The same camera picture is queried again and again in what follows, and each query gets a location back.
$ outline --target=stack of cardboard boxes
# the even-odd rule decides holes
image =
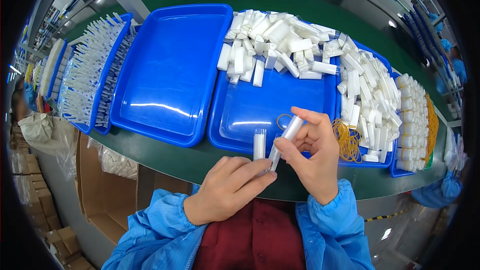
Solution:
[[[54,247],[55,257],[65,270],[94,270],[82,256],[77,236],[70,226],[49,231],[46,239]]]
[[[53,198],[34,154],[18,152],[18,167],[14,171],[21,204],[41,237],[51,230],[61,229]]]

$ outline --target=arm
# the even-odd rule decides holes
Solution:
[[[304,249],[311,252],[307,263],[314,269],[321,265],[324,269],[374,269],[352,186],[348,180],[337,180],[339,144],[328,115],[297,107],[291,111],[307,123],[293,142],[278,138],[275,147],[310,193],[308,215],[302,207],[297,209]],[[306,159],[303,151],[309,151],[311,158]]]
[[[256,176],[270,165],[223,157],[192,196],[155,190],[150,206],[129,216],[129,230],[102,269],[188,269],[206,224],[230,218],[275,181],[276,173]]]

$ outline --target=hand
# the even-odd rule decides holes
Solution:
[[[307,123],[293,142],[280,137],[274,143],[282,158],[292,166],[301,183],[318,203],[326,205],[339,192],[337,167],[339,144],[333,135],[332,124],[327,114],[292,107],[292,113]],[[309,151],[311,158],[301,153]]]
[[[276,172],[260,172],[272,165],[269,159],[221,158],[208,171],[198,193],[186,198],[183,210],[194,225],[223,221],[243,208],[277,178]]]

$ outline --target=cardboard box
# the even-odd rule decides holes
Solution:
[[[49,233],[50,231],[50,228],[49,228],[49,225],[48,224],[45,224],[45,225],[42,225],[42,226],[38,226],[36,228],[36,230],[38,231],[39,235],[42,237],[42,238],[46,238],[47,237],[47,234]]]
[[[192,184],[139,165],[137,181],[102,171],[88,136],[77,141],[77,181],[80,208],[87,221],[117,244],[128,230],[127,217],[150,204],[155,189],[191,194]]]
[[[42,174],[30,174],[30,180],[32,182],[40,182],[40,181],[45,181],[43,179],[43,175]]]
[[[37,162],[30,162],[28,163],[28,170],[30,171],[30,174],[39,174],[40,168],[39,164]]]
[[[34,182],[33,188],[35,188],[35,190],[47,189],[47,183],[44,181]]]
[[[55,246],[55,249],[57,249],[58,253],[64,258],[67,258],[71,255],[67,247],[65,246],[65,243],[63,243],[58,231],[53,230],[47,232],[46,239],[50,244],[53,244],[53,246]]]
[[[80,206],[87,221],[117,244],[128,229],[127,217],[136,212],[136,181],[102,171],[95,147],[79,134],[77,178]]]
[[[65,270],[88,270],[92,268],[92,265],[90,265],[90,263],[87,262],[83,256],[81,256],[75,261],[64,265],[63,268],[65,268]]]
[[[35,156],[35,154],[27,153],[27,154],[25,154],[25,158],[27,159],[28,163],[35,163],[35,164],[38,163],[37,162],[37,157]]]
[[[80,251],[80,244],[78,243],[77,235],[70,226],[59,229],[58,234],[70,254]]]
[[[45,215],[43,213],[39,213],[39,214],[36,214],[36,215],[31,215],[30,216],[33,220],[33,224],[35,226],[42,226],[42,225],[49,225],[49,223],[47,222],[47,219],[45,218]]]
[[[48,222],[48,225],[50,226],[50,230],[59,230],[62,229],[62,226],[60,225],[59,218],[57,215],[47,217],[46,222]]]
[[[30,178],[28,176],[14,176],[13,182],[25,212],[31,215],[42,213],[39,197]]]
[[[43,213],[45,217],[51,217],[56,215],[55,205],[53,204],[52,194],[49,189],[36,190],[40,204],[42,205]]]
[[[79,257],[82,256],[82,253],[79,251],[79,252],[76,252],[75,254],[72,254],[68,257],[64,257],[63,255],[61,255],[60,253],[55,253],[55,256],[57,258],[57,260],[60,262],[60,264],[62,265],[66,265],[66,264],[70,264],[71,262],[75,261],[76,259],[78,259]]]

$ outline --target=open cardboard box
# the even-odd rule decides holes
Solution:
[[[148,207],[153,191],[190,194],[192,184],[139,165],[137,180],[102,171],[97,148],[87,148],[88,136],[77,140],[77,193],[87,221],[117,244],[128,230],[127,217]]]

